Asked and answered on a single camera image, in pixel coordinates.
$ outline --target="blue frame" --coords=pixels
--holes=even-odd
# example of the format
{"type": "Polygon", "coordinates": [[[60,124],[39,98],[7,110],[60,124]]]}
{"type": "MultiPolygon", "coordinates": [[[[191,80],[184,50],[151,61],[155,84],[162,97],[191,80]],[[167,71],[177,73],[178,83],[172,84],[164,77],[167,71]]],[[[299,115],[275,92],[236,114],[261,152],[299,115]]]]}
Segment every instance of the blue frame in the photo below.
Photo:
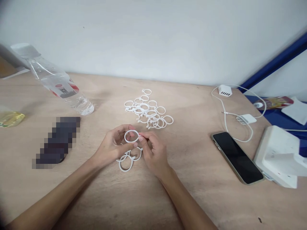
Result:
{"type": "MultiPolygon", "coordinates": [[[[282,51],[273,60],[271,60],[268,64],[262,67],[258,72],[252,75],[241,86],[246,89],[252,88],[305,50],[307,50],[307,32],[294,43],[292,43],[288,48],[282,51]]],[[[246,92],[245,89],[239,88],[239,90],[242,93],[246,92]]]]}

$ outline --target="yellow bottle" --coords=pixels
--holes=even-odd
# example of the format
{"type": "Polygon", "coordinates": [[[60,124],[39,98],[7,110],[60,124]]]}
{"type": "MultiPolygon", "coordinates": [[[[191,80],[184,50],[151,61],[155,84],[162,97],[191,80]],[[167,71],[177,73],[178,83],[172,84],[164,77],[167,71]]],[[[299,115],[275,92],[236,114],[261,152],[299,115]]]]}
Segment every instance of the yellow bottle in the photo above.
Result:
{"type": "Polygon", "coordinates": [[[0,110],[0,127],[16,126],[24,117],[25,115],[22,113],[2,109],[0,110]]]}

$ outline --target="cable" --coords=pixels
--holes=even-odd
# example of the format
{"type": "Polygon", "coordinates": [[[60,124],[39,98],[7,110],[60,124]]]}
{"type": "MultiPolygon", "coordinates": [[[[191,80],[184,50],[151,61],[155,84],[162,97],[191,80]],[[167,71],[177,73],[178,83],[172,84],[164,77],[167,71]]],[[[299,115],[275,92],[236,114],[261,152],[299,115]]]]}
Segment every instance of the cable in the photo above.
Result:
{"type": "MultiPolygon", "coordinates": [[[[214,88],[214,89],[211,91],[211,95],[212,95],[212,96],[214,96],[214,95],[213,95],[213,91],[216,90],[218,87],[214,88]]],[[[226,123],[226,114],[235,115],[235,116],[238,116],[238,117],[240,117],[240,118],[241,118],[241,116],[240,116],[240,115],[237,115],[237,114],[234,114],[234,113],[228,113],[228,112],[226,112],[226,109],[225,109],[225,106],[224,106],[223,101],[222,101],[220,98],[218,98],[217,96],[214,96],[214,97],[217,98],[217,99],[219,99],[219,100],[221,101],[221,103],[222,103],[223,110],[224,110],[223,113],[224,113],[225,128],[226,128],[226,131],[228,132],[227,123],[226,123]]],[[[251,128],[251,126],[250,126],[249,124],[247,124],[247,125],[248,125],[248,127],[250,128],[250,130],[251,130],[251,135],[250,135],[249,139],[248,139],[247,141],[242,141],[242,140],[239,140],[239,139],[237,139],[237,138],[234,138],[235,140],[240,141],[240,142],[248,142],[248,141],[250,141],[250,140],[252,139],[253,134],[254,134],[254,131],[253,131],[253,129],[251,128]]]]}
{"type": "Polygon", "coordinates": [[[307,132],[307,130],[301,130],[301,129],[283,129],[286,131],[295,131],[295,132],[307,132]]]}
{"type": "Polygon", "coordinates": [[[259,96],[258,96],[257,94],[255,94],[253,91],[250,91],[249,89],[243,88],[243,87],[241,87],[241,86],[238,86],[238,85],[228,85],[228,86],[237,86],[237,87],[240,87],[240,88],[242,88],[242,89],[245,89],[245,90],[251,92],[252,94],[254,94],[254,95],[255,95],[256,97],[258,97],[260,100],[262,100],[262,101],[263,101],[263,104],[264,104],[263,113],[261,114],[261,116],[255,117],[255,118],[260,118],[260,117],[262,117],[262,116],[264,115],[264,113],[265,113],[265,111],[266,111],[266,103],[265,103],[265,101],[264,101],[261,97],[259,97],[259,96]]]}

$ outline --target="wooden table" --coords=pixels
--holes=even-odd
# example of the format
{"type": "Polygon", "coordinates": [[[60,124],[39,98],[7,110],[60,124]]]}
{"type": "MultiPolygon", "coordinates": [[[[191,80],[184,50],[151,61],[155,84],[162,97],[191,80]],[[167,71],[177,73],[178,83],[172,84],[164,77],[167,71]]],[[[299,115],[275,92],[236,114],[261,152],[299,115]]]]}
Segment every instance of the wooden table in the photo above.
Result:
{"type": "MultiPolygon", "coordinates": [[[[63,101],[49,93],[31,74],[0,80],[1,104],[26,115],[16,127],[0,128],[1,208],[6,222],[46,195],[84,163],[97,149],[105,133],[120,124],[133,124],[137,131],[146,125],[125,112],[123,103],[150,88],[151,100],[166,108],[174,123],[155,130],[167,143],[170,165],[208,216],[220,229],[307,228],[307,179],[299,178],[298,189],[283,188],[270,181],[242,184],[228,166],[209,135],[224,130],[222,105],[210,96],[212,87],[148,80],[70,74],[93,102],[95,111],[81,119],[80,137],[66,159],[53,169],[32,169],[44,138],[55,117],[77,116],[63,101]]],[[[226,110],[259,115],[238,90],[223,97],[226,110]]],[[[249,129],[228,115],[232,136],[249,137],[249,129]]],[[[254,157],[264,128],[259,118],[252,124],[253,139],[239,143],[254,157]]],[[[73,202],[56,229],[181,229],[166,191],[147,170],[144,158],[129,172],[118,163],[102,170],[73,202]]]]}

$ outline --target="white plug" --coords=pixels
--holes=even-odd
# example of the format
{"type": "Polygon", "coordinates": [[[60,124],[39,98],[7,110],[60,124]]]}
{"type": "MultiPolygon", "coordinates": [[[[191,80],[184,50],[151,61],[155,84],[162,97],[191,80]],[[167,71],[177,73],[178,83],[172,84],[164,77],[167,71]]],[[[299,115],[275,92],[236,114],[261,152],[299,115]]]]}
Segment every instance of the white plug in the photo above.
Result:
{"type": "Polygon", "coordinates": [[[237,121],[240,122],[242,125],[255,123],[257,120],[250,114],[244,114],[237,116],[237,121]]]}
{"type": "Polygon", "coordinates": [[[231,87],[226,85],[220,85],[218,87],[218,94],[229,97],[232,95],[231,87]]]}

